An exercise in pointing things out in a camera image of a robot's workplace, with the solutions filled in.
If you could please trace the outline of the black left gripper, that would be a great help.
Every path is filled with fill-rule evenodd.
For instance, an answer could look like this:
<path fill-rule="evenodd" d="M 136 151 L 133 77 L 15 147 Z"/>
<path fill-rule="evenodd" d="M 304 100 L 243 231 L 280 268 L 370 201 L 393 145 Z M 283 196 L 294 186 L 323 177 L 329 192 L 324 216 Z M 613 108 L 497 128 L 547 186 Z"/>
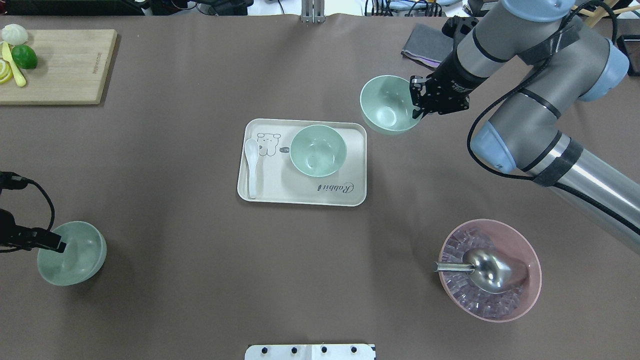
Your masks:
<path fill-rule="evenodd" d="M 2 191 L 21 191 L 33 181 L 18 173 L 2 171 L 0 187 Z M 14 215 L 8 210 L 0 211 L 0 244 L 3 251 L 30 251 L 34 248 L 64 253 L 67 244 L 62 236 L 45 228 L 27 228 L 16 224 Z"/>

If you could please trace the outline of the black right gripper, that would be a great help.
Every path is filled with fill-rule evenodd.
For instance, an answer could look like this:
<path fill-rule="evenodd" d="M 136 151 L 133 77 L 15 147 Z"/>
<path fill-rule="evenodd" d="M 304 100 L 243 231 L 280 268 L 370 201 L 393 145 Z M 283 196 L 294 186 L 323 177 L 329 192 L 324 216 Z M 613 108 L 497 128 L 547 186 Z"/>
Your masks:
<path fill-rule="evenodd" d="M 469 94 L 486 79 L 465 69 L 457 51 L 453 50 L 430 75 L 410 77 L 409 91 L 415 107 L 412 119 L 421 120 L 428 114 L 443 116 L 469 109 Z"/>

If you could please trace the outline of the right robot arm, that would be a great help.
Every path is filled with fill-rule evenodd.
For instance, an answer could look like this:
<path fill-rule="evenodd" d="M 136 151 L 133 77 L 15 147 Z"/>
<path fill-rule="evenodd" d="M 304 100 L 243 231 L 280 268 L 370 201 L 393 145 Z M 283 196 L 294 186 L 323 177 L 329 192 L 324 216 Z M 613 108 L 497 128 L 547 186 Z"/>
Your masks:
<path fill-rule="evenodd" d="M 443 27 L 452 52 L 426 76 L 412 76 L 413 118 L 469 107 L 469 96 L 519 57 L 532 70 L 487 107 L 492 116 L 467 136 L 467 151 L 500 177 L 564 192 L 629 249 L 639 251 L 639 185 L 562 133 L 556 121 L 576 101 L 594 101 L 627 74 L 629 60 L 578 18 L 572 0 L 499 0 L 475 25 Z"/>

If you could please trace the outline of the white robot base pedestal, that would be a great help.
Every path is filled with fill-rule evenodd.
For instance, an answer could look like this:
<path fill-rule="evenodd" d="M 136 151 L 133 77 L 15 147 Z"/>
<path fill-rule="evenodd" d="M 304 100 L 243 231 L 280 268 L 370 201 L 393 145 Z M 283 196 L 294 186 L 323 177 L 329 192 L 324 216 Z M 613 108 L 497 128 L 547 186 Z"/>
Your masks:
<path fill-rule="evenodd" d="M 254 344 L 247 347 L 245 360 L 376 360 L 374 344 Z"/>

